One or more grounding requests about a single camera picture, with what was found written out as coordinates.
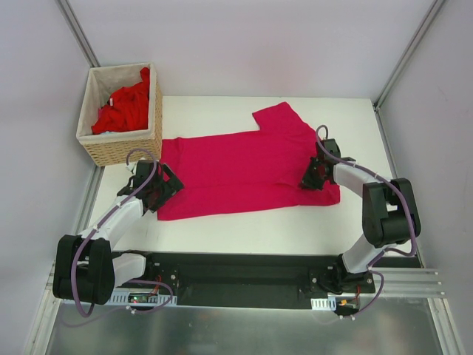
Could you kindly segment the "wicker laundry basket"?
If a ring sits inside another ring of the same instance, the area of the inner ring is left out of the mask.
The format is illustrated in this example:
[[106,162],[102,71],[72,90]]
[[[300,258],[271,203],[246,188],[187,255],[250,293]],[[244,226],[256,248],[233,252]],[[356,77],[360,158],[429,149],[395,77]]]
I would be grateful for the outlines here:
[[[131,132],[110,132],[95,135],[92,125],[98,120],[99,109],[110,95],[122,87],[130,87],[140,80],[140,71],[150,74],[147,128]],[[89,70],[84,99],[78,119],[76,138],[97,166],[124,163],[128,153],[136,148],[150,151],[156,158],[162,152],[163,95],[152,62]]]

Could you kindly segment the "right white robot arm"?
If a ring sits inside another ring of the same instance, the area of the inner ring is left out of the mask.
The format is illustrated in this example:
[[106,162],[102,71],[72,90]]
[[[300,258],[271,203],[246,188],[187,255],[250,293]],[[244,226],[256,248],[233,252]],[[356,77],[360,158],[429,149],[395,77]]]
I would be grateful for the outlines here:
[[387,180],[352,158],[343,158],[334,139],[319,138],[316,156],[310,159],[301,185],[316,191],[338,185],[362,200],[363,233],[317,277],[320,288],[334,294],[350,291],[386,252],[416,254],[421,222],[409,180]]

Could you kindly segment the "magenta t shirt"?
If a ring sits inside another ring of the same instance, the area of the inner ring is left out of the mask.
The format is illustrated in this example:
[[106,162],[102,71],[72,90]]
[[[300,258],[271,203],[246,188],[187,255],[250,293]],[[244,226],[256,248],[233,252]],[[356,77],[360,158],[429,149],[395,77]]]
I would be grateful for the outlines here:
[[172,221],[292,206],[333,206],[340,188],[304,189],[316,133],[286,103],[253,113],[257,131],[163,141],[162,163],[184,188],[157,212]]

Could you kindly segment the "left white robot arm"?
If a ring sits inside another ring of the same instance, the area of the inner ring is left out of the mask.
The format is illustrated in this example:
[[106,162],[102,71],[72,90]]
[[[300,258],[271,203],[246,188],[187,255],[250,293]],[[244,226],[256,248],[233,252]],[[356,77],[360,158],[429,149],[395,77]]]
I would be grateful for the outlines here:
[[151,286],[156,270],[146,251],[113,254],[124,234],[145,214],[163,207],[184,188],[165,163],[137,162],[133,175],[116,194],[99,219],[77,235],[64,235],[58,242],[52,292],[63,300],[105,304],[119,286],[135,282]]

